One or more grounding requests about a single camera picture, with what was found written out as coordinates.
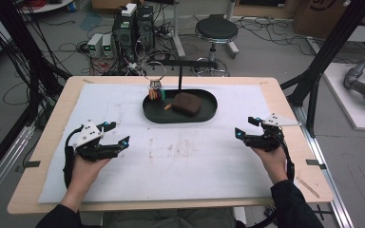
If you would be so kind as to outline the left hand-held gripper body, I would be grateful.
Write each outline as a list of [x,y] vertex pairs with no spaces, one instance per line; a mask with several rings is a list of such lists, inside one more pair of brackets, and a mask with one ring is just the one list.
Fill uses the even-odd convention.
[[71,154],[79,155],[90,162],[116,158],[121,150],[117,149],[117,144],[100,144],[104,135],[105,132],[100,132],[97,124],[89,120],[80,127],[80,135],[72,145]]

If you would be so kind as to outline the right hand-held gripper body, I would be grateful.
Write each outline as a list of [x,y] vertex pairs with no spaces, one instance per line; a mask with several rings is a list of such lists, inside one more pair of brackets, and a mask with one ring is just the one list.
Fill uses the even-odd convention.
[[283,126],[301,125],[301,122],[297,120],[279,116],[276,113],[272,113],[269,117],[262,120],[263,124],[260,127],[263,130],[263,134],[260,136],[251,136],[250,146],[266,152],[285,145],[282,132]]

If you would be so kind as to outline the black oval tray with hanger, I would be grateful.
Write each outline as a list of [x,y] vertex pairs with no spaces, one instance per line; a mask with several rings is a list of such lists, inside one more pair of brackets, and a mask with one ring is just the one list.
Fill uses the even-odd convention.
[[[183,68],[184,67],[216,67],[211,62],[181,61],[181,60],[158,60],[148,61],[147,67],[179,67],[178,84],[175,89],[165,89],[161,84],[161,76],[158,79],[149,79],[148,95],[143,101],[144,115],[148,120],[156,124],[182,124],[182,123],[201,123],[212,119],[218,108],[216,97],[209,91],[200,88],[183,88]],[[200,111],[195,116],[188,116],[173,108],[164,110],[168,104],[172,104],[174,97],[180,93],[186,92],[198,96],[202,101]]]

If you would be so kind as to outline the brown pouch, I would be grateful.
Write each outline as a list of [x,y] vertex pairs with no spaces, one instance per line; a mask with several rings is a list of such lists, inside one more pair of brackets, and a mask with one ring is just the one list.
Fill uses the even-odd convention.
[[180,92],[172,102],[172,108],[188,116],[195,116],[202,106],[201,99],[193,94]]

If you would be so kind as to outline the person's left hand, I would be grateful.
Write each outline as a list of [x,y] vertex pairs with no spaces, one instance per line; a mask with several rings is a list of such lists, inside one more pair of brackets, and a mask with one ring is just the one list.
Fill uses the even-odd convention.
[[60,204],[77,212],[90,186],[109,162],[110,159],[86,161],[77,155],[74,160],[71,182]]

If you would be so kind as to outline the person's right hand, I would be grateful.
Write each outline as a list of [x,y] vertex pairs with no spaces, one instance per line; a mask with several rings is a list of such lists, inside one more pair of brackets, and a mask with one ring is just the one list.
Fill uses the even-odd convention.
[[253,148],[253,151],[259,156],[261,162],[273,184],[280,181],[286,181],[286,157],[281,147],[265,152],[259,148]]

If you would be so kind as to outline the black tape strip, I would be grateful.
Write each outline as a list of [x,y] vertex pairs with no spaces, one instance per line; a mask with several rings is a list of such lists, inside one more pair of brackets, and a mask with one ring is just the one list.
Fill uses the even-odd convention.
[[307,165],[318,166],[321,170],[327,169],[325,163],[320,163],[318,160],[306,160]]
[[26,161],[24,164],[18,165],[15,171],[18,173],[23,173],[27,168],[39,167],[40,161]]

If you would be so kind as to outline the thin wooden stick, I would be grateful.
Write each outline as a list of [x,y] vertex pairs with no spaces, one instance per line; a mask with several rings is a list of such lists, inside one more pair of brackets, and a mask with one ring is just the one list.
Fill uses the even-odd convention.
[[296,180],[301,183],[306,189],[308,189],[316,198],[320,198],[320,194],[315,191],[307,182],[305,182],[303,179],[296,177]]

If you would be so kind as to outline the white table mat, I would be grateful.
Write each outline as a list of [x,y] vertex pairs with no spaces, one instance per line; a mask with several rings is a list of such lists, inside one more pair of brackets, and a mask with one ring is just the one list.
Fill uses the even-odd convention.
[[269,116],[257,85],[206,85],[218,102],[215,116],[202,123],[152,123],[144,115],[144,85],[84,85],[51,160],[40,202],[65,194],[64,147],[72,130],[87,122],[114,122],[101,142],[128,137],[129,147],[100,172],[87,202],[259,199],[270,197],[271,182],[257,155],[235,136],[262,130],[248,117]]

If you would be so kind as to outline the grey power supply unit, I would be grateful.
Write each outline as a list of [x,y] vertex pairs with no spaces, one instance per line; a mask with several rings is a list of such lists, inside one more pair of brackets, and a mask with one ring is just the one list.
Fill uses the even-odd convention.
[[103,35],[103,54],[106,58],[112,58],[114,56],[112,36],[110,34]]
[[103,54],[103,35],[101,33],[94,34],[87,42],[87,48],[93,58],[100,58]]

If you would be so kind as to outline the person's lap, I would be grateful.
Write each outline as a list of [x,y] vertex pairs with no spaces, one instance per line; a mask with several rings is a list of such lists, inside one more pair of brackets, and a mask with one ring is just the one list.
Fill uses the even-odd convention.
[[196,208],[104,213],[103,228],[235,228],[233,209]]

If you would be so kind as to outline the black computer tower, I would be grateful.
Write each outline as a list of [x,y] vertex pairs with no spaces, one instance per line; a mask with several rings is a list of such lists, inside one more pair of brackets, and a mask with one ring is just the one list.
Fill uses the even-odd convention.
[[135,44],[137,41],[135,14],[123,16],[122,9],[117,9],[112,27],[113,37],[121,61],[135,62]]
[[154,41],[154,10],[152,6],[139,6],[137,9],[138,40],[137,50],[151,50]]

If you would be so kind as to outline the white box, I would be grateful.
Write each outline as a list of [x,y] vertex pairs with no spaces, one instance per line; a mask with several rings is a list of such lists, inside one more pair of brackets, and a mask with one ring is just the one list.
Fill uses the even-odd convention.
[[137,5],[134,3],[128,3],[121,12],[122,16],[131,17],[136,11]]

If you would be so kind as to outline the aluminium rail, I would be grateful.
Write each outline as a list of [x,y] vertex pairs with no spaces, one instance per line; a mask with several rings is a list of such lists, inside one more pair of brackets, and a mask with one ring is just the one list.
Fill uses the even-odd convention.
[[333,199],[329,202],[331,211],[333,212],[334,218],[339,228],[355,228],[354,224],[350,218],[350,215],[346,209],[346,206],[341,198],[341,195],[336,187],[334,178],[330,172],[329,166],[324,158],[322,150],[318,144],[316,138],[312,136],[309,130],[306,128],[306,114],[301,107],[292,107],[292,110],[296,118],[301,122],[301,130],[305,136],[306,142],[309,143],[311,151],[313,152],[318,167],[320,168],[324,179],[333,194]]
[[35,126],[24,126],[15,138],[10,141],[7,148],[3,149],[4,155],[0,160],[0,185],[8,176],[11,168],[15,165],[20,155],[28,145],[35,131]]

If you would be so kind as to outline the black frame post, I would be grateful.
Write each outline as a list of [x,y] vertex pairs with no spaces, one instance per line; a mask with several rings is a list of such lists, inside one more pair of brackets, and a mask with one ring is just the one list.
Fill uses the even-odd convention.
[[312,63],[303,73],[280,85],[282,90],[295,87],[287,96],[287,101],[294,107],[302,107],[305,98],[309,97],[305,127],[313,138],[316,136],[315,117],[320,79],[364,17],[365,0],[351,0]]

